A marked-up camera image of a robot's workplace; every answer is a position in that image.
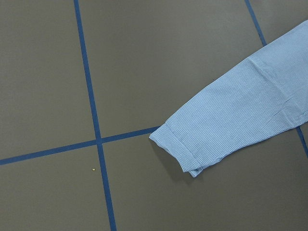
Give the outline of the blue striped button shirt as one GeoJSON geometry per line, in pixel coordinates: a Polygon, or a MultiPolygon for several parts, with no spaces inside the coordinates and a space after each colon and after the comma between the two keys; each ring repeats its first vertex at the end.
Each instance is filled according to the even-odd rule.
{"type": "Polygon", "coordinates": [[[245,58],[186,102],[150,139],[193,177],[308,120],[308,24],[245,58]]]}

